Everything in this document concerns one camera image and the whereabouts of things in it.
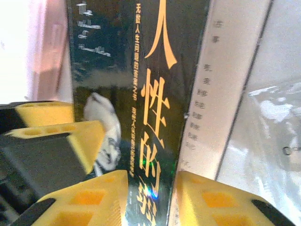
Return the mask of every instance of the book cover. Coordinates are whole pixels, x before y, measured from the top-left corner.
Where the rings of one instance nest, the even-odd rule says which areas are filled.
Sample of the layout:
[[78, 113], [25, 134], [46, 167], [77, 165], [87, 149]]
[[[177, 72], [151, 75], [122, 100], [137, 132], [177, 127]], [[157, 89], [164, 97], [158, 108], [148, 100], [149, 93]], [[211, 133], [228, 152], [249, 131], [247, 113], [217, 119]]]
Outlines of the book cover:
[[167, 225], [209, 0], [67, 6], [75, 120], [106, 130], [89, 178], [127, 170], [124, 224]]

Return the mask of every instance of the black book cover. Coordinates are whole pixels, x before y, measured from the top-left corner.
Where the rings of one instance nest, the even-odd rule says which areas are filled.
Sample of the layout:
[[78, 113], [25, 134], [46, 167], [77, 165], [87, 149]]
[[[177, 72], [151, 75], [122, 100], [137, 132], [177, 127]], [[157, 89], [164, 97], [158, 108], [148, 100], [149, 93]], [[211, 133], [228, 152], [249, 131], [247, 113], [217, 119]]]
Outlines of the black book cover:
[[107, 131], [90, 176], [128, 170], [127, 224], [167, 225], [209, 0], [67, 4], [75, 118]]

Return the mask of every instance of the rectangular hole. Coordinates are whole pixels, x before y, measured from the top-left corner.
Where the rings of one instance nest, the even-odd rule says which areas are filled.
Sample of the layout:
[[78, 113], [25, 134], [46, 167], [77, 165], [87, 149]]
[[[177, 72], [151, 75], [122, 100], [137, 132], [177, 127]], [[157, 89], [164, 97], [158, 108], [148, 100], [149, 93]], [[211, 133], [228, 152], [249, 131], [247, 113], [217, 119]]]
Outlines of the rectangular hole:
[[203, 183], [205, 183], [204, 180], [196, 179], [196, 178], [191, 178], [191, 182], [194, 183], [194, 184], [203, 184]]
[[33, 107], [33, 106], [34, 106], [33, 104], [24, 104], [21, 107]]
[[48, 105], [50, 105], [50, 106], [60, 106], [61, 103], [59, 103], [59, 102], [49, 102]]
[[115, 177], [109, 177], [109, 178], [106, 178], [106, 179], [104, 180], [105, 183], [106, 183], [106, 182], [112, 183], [112, 182], [114, 182], [114, 181], [115, 181]]
[[92, 216], [89, 212], [61, 212], [50, 226], [87, 226]]
[[103, 191], [81, 191], [71, 200], [70, 204], [99, 205], [104, 196]]
[[241, 215], [214, 215], [218, 226], [254, 226], [250, 218]]
[[232, 195], [224, 192], [203, 192], [202, 197], [210, 208], [237, 207]]
[[47, 133], [57, 133], [57, 132], [58, 132], [58, 129], [52, 127], [52, 128], [47, 128], [47, 129], [45, 129], [45, 131], [46, 131]]
[[68, 125], [68, 126], [62, 126], [62, 131], [73, 131], [73, 130], [76, 130], [76, 127], [73, 126], [73, 125]]
[[42, 132], [39, 129], [27, 129], [24, 131], [24, 134], [28, 136], [35, 136], [42, 134]]

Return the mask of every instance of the plastic bag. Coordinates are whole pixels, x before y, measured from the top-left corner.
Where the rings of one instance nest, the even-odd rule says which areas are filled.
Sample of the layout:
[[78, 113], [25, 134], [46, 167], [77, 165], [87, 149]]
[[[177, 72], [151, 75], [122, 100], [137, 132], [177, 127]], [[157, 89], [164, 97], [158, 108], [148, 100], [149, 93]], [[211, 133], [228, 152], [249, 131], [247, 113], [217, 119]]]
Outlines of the plastic bag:
[[301, 225], [301, 81], [248, 93], [255, 122], [245, 162], [260, 196]]

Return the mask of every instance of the white book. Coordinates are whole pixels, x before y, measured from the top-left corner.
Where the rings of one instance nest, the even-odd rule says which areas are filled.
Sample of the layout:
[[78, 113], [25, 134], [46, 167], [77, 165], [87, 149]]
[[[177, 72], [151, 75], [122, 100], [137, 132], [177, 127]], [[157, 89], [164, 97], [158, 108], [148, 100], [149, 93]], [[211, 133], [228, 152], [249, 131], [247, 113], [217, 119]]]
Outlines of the white book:
[[[213, 0], [178, 170], [215, 179], [269, 11], [270, 0]], [[179, 225], [174, 192], [169, 225]]]

